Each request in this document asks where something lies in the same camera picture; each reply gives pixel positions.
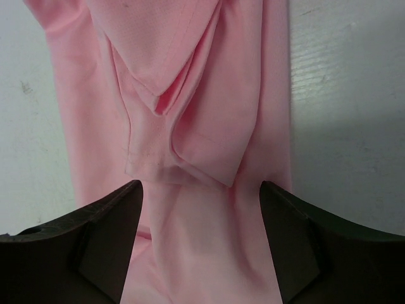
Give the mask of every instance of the gray surface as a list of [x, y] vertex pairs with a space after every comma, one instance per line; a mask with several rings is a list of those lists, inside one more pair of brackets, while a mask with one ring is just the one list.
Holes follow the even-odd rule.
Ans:
[[405, 234], [405, 1], [291, 0], [294, 192]]

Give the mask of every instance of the pink fabric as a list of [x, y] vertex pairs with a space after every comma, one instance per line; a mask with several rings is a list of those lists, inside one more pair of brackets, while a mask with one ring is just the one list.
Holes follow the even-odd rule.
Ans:
[[79, 205], [144, 186], [121, 302], [281, 303], [258, 194], [290, 187], [286, 0], [25, 2]]

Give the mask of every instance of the folded fabric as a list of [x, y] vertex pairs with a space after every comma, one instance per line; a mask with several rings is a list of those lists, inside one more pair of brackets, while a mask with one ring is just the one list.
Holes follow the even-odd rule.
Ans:
[[25, 2], [79, 204], [144, 186], [121, 302], [281, 303], [258, 194], [290, 187], [286, 0]]

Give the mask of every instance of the pink towel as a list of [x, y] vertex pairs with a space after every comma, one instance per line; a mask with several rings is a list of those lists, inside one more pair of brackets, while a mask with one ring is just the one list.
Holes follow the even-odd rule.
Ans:
[[281, 303], [258, 193], [289, 189], [286, 0], [25, 0], [80, 205], [144, 209], [122, 303]]

